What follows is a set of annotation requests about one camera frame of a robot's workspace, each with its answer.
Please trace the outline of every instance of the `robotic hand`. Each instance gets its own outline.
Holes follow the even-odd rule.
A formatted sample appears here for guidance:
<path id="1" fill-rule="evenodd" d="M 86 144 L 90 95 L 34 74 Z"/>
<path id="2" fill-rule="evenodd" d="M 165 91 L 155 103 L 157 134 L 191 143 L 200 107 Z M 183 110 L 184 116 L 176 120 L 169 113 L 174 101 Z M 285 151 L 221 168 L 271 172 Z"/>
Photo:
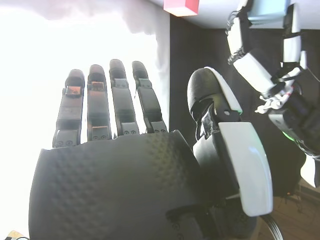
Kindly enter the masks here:
<path id="1" fill-rule="evenodd" d="M 261 93 L 265 104 L 257 113 L 270 120 L 306 154 L 301 176 L 320 186 L 320 110 L 294 90 L 295 77 L 307 69 L 306 52 L 301 51 L 298 5 L 288 0 L 247 0 L 233 11 L 226 30 L 233 65 L 248 83 Z M 283 19 L 283 62 L 270 69 L 263 53 L 250 44 L 249 27 Z"/>
<path id="2" fill-rule="evenodd" d="M 104 70 L 87 81 L 87 139 L 80 144 L 85 78 L 65 81 L 53 149 L 41 150 L 29 204 L 31 240 L 216 240 L 249 237 L 272 211 L 263 146 L 222 76 L 197 70 L 188 106 L 197 122 L 194 153 L 167 132 L 145 66 L 132 63 L 146 134 L 139 134 L 125 68 L 110 62 L 117 128 L 112 139 Z"/>

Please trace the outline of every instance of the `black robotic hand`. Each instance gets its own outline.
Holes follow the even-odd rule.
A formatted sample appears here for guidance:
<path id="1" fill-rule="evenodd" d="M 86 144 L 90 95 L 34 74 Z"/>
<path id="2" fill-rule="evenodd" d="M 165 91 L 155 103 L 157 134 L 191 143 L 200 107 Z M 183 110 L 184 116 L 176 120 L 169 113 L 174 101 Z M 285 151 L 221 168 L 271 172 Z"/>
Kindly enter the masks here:
<path id="1" fill-rule="evenodd" d="M 139 134 L 125 68 L 113 59 L 109 73 L 117 138 L 112 139 L 104 70 L 92 65 L 88 142 L 83 144 L 85 78 L 80 70 L 70 72 L 53 149 L 41 151 L 34 174 L 31 240 L 214 240 L 235 229 L 239 216 L 249 220 L 239 200 L 231 200 L 227 210 L 213 207 L 219 202 L 217 189 L 181 133 L 167 132 L 144 65 L 135 61 L 132 68 L 147 134 Z M 250 221 L 253 225 L 237 232 L 248 232 L 248 226 L 250 232 L 255 218 Z"/>

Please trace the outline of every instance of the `dark backdrop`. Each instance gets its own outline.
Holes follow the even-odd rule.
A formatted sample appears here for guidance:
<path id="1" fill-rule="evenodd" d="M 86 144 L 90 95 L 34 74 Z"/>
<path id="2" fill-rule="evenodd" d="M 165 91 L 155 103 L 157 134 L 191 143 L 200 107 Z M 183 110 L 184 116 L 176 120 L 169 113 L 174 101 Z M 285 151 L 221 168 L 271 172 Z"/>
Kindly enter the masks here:
<path id="1" fill-rule="evenodd" d="M 280 29 L 252 29 L 251 40 L 264 51 L 270 64 L 280 66 L 282 31 Z M 303 31 L 303 45 L 307 50 L 308 67 L 319 76 L 320 31 Z M 272 174 L 275 196 L 284 196 L 294 190 L 300 179 L 304 154 L 288 140 L 268 119 L 268 115 L 255 113 L 262 102 L 259 94 L 242 78 L 227 58 L 230 54 L 224 29 L 203 29 L 182 18 L 170 17 L 170 130 L 179 129 L 190 145 L 196 142 L 195 129 L 187 104 L 187 86 L 191 74 L 205 66 L 215 68 L 223 75 L 242 109 L 242 118 L 255 127 Z M 319 102 L 319 84 L 306 73 L 298 80 L 306 98 Z"/>

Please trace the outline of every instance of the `ceiling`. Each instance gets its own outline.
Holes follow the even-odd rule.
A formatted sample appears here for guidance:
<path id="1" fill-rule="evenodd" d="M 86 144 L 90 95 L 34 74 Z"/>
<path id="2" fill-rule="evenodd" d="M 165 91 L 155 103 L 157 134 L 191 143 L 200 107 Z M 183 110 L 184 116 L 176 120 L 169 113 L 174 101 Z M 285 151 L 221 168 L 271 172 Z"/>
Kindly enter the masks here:
<path id="1" fill-rule="evenodd" d="M 164 0 L 149 0 L 163 7 Z M 208 29 L 223 29 L 227 26 L 229 14 L 236 10 L 241 0 L 200 0 L 197 16 L 185 17 L 186 20 Z M 291 0 L 299 3 L 301 28 L 320 29 L 320 0 Z M 257 28 L 281 28 L 282 23 L 255 26 Z"/>

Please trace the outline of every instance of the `red cube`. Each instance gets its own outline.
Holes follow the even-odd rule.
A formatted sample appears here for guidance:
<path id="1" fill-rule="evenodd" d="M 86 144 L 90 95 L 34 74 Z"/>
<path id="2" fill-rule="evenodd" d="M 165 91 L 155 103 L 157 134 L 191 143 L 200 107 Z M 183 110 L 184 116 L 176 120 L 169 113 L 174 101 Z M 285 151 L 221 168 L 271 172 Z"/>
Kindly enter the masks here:
<path id="1" fill-rule="evenodd" d="M 163 9 L 177 17 L 198 15 L 199 0 L 164 0 Z"/>

